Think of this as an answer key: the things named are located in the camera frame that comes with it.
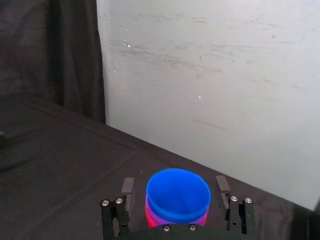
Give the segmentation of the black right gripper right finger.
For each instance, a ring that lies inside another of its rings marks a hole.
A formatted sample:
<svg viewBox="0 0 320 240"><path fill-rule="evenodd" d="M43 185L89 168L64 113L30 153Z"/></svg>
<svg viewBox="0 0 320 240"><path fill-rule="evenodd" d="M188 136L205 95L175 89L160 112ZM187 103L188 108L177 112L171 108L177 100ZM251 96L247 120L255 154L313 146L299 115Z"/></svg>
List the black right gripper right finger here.
<svg viewBox="0 0 320 240"><path fill-rule="evenodd" d="M227 221L230 235L256 235L254 201L250 196L241 198L232 193L225 176L215 177L215 200Z"/></svg>

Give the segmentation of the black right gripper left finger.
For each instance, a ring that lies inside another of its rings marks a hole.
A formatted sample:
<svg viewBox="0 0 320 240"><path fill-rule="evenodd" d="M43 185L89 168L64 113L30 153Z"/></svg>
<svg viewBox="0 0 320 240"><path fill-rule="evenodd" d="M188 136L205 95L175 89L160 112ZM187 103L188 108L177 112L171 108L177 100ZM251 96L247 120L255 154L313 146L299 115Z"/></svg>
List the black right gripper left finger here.
<svg viewBox="0 0 320 240"><path fill-rule="evenodd" d="M127 235L130 230L130 217L135 201L135 178L124 179L121 196L115 200L103 199L100 202L102 235L104 240Z"/></svg>

